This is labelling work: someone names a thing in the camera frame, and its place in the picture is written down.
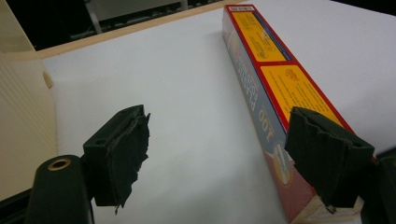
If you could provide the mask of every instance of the red box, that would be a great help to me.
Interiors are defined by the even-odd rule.
[[[288,221],[357,217],[359,200],[330,214],[284,149],[293,106],[315,110],[352,132],[350,127],[253,5],[225,6],[223,37]]]

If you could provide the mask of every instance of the wooden edge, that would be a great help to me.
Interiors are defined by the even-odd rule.
[[[52,47],[49,49],[42,49],[38,51],[38,57],[41,59],[46,59],[55,55],[66,53],[75,49],[81,49],[89,45],[100,43],[112,38],[116,38],[122,35],[128,35],[134,32],[148,29],[150,27],[162,25],[171,21],[177,21],[190,16],[198,15],[207,11],[215,10],[224,7],[225,5],[238,4],[244,2],[245,0],[223,0],[220,2],[212,3],[202,7],[196,7],[186,11],[181,11],[169,16],[160,17],[151,21],[144,21],[135,25],[120,28],[118,30],[106,32],[100,35],[93,35],[84,39],[76,40],[70,43],[62,44],[60,46]]]

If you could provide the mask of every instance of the yellow label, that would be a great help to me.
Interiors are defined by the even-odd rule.
[[[286,61],[252,12],[233,12],[233,17],[258,62]]]
[[[299,106],[317,111],[342,126],[299,66],[263,66],[262,72],[288,122],[291,108]]]

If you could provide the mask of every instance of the beige wall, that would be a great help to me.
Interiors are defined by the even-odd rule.
[[[56,156],[50,76],[5,0],[0,0],[0,200],[29,189]]]

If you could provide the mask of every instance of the white background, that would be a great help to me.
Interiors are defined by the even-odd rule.
[[[358,136],[378,151],[394,145],[395,17],[331,1],[248,3]],[[286,223],[221,18],[218,9],[44,61],[60,155],[81,156],[123,108],[151,113],[149,158],[132,195],[116,216],[94,207],[96,223]]]

